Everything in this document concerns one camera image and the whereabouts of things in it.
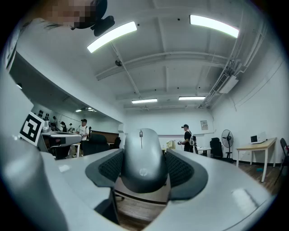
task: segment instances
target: vr headset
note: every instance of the vr headset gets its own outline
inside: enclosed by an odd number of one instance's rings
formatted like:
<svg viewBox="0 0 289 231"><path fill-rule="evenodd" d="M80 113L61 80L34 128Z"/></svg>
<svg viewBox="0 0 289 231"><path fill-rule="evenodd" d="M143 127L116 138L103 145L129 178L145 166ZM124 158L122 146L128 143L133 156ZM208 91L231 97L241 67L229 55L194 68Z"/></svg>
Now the vr headset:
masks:
<svg viewBox="0 0 289 231"><path fill-rule="evenodd" d="M92 9L89 17L80 18L79 23L75 23L75 29L86 29L89 28L93 30L96 37L101 36L105 31L111 28L114 24L114 17L108 16L102 19L107 10L107 0L94 0L91 3Z"/></svg>

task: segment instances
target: desk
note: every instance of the desk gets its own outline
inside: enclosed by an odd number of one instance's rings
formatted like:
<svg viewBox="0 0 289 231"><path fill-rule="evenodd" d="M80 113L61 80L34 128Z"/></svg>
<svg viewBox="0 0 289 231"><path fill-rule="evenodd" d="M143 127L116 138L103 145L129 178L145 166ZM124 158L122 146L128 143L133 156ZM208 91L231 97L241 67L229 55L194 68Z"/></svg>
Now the desk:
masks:
<svg viewBox="0 0 289 231"><path fill-rule="evenodd" d="M77 155L77 158L78 158L78 157L79 157L80 143L75 143L75 144L72 144L72 145L77 146L77 153L76 153L76 155Z"/></svg>
<svg viewBox="0 0 289 231"><path fill-rule="evenodd" d="M268 148L270 148L273 144L275 144L275 149L274 149L274 156L273 156L273 167L275 167L275 162L276 162L276 140L277 138L271 138L266 140L265 142L262 143L256 143L256 144L249 144L247 146L244 146L242 148L237 148L238 151L238 157L237 157L237 167L239 167L239 151L250 151L251 155L251 160L250 160L250 165L252 164L253 160L253 154L252 151L262 151L265 150L265 163L264 163L264 171L263 171L263 176L262 176L262 182L264 182L265 176L266 176L266 170L267 170L267 163L268 163Z"/></svg>
<svg viewBox="0 0 289 231"><path fill-rule="evenodd" d="M207 156L207 151L208 150L211 150L211 148L204 148L204 147L199 147L199 148L197 148L198 149L198 151L203 151L203 156Z"/></svg>

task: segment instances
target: floor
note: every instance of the floor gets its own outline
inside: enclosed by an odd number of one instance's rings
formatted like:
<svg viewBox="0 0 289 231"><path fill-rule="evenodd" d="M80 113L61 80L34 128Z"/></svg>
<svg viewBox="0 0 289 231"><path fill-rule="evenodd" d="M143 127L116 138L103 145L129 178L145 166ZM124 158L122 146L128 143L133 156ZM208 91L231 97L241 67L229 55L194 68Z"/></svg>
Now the floor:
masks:
<svg viewBox="0 0 289 231"><path fill-rule="evenodd" d="M257 168L262 166L239 163L240 169L250 175L259 184L263 185L272 195L278 193L283 177L281 176L274 185L279 174L279 167L267 167L266 178L262 183L262 171L257 171ZM117 200L118 216L120 225L131 231L143 230L153 221L165 207L154 206L150 204L140 203L130 199Z"/></svg>

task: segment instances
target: electric fan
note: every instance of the electric fan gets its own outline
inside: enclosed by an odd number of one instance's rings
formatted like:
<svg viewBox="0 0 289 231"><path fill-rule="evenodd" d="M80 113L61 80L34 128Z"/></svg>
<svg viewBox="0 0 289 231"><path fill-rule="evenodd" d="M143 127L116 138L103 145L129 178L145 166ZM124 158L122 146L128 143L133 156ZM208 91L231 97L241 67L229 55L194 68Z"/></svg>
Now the electric fan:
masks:
<svg viewBox="0 0 289 231"><path fill-rule="evenodd" d="M233 137L232 132L230 132L229 130L224 130L224 132L222 133L222 142L226 148L229 148L229 151L226 153L227 153L227 158L230 158L230 155L232 153L231 146L234 143L234 137Z"/></svg>

